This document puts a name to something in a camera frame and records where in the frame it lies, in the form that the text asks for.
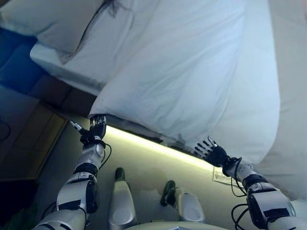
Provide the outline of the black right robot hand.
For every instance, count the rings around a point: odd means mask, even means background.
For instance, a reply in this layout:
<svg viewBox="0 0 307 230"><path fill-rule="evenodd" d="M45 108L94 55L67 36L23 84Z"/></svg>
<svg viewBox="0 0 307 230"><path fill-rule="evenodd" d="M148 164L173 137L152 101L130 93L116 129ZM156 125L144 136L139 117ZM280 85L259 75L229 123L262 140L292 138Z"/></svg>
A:
<svg viewBox="0 0 307 230"><path fill-rule="evenodd" d="M193 153L214 167L223 167L229 160L226 151L210 136L207 137L207 140L198 142Z"/></svg>

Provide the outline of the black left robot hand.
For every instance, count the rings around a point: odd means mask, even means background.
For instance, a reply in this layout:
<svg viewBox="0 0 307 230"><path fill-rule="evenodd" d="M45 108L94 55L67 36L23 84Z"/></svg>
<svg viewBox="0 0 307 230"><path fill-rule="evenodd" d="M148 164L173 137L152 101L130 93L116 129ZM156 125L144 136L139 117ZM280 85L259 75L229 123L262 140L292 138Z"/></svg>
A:
<svg viewBox="0 0 307 230"><path fill-rule="evenodd" d="M89 118L89 129L83 128L77 122L70 120L70 124L81 135L80 142L84 145L92 144L95 141L101 141L106 133L106 116L94 115Z"/></svg>

